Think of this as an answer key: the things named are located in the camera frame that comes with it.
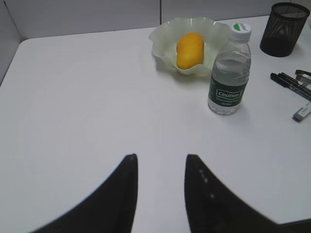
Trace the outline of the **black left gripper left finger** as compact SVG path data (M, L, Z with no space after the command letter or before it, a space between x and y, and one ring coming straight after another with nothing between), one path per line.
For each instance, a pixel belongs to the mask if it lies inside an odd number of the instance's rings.
M138 199L138 158L129 154L85 200L37 233L129 233Z

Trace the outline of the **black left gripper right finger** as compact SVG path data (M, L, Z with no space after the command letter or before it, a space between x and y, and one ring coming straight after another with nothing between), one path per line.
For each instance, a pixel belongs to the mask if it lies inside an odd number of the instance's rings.
M198 155L186 159L186 212L192 233L309 233L311 221L277 224L230 191Z

